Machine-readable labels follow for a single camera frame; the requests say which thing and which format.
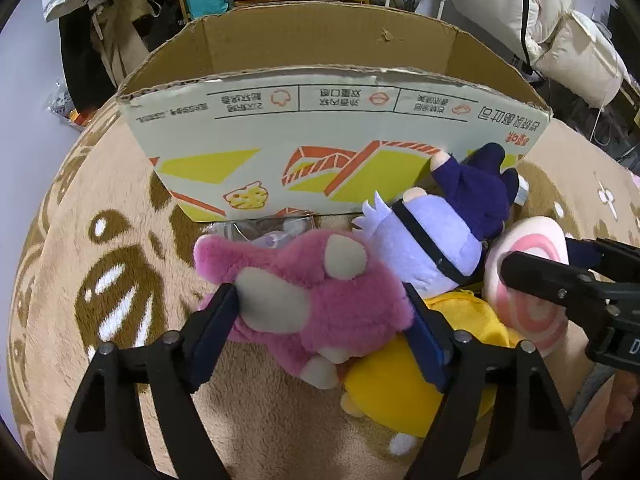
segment black strap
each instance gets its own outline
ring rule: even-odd
[[[527,69],[531,69],[529,51],[527,50],[527,25],[529,25],[529,0],[522,0],[522,24],[520,25],[520,43],[524,51],[524,59],[527,62]]]
[[[402,199],[393,204],[392,210],[406,230],[409,231],[409,234],[418,242],[422,250],[433,260],[442,274],[459,285],[469,283],[469,276],[462,274],[454,264],[447,260],[447,257],[442,254],[442,251],[427,234],[427,231],[422,228],[420,222],[418,222],[406,208]]]

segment lavender plush hair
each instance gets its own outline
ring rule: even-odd
[[[446,200],[421,195],[404,203],[442,253],[468,276],[478,266],[482,244]],[[378,193],[374,206],[362,205],[364,216],[354,219],[354,234],[368,242],[371,251],[400,280],[411,283],[423,298],[431,298],[458,286],[444,276],[422,250]]]

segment blue gripper pad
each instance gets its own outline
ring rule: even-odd
[[[453,329],[441,313],[425,306],[411,284],[405,283],[404,289],[414,308],[414,324],[404,331],[404,336],[424,380],[444,393],[451,375]]]

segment purple-haired plush doll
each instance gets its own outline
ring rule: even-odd
[[[518,173],[500,174],[504,150],[489,143],[460,164],[447,153],[431,157],[431,174],[444,197],[414,187],[402,202],[437,248],[465,276],[480,261],[482,241],[500,234],[518,192]],[[372,252],[403,282],[411,283],[423,298],[456,288],[410,234],[401,220],[376,193],[374,207],[365,202],[364,216],[353,223],[354,233],[368,241]]]

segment white wall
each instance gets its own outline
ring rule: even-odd
[[[31,220],[78,133],[45,109],[63,78],[58,22],[22,0],[0,32],[0,415],[17,435],[6,378],[15,269]]]

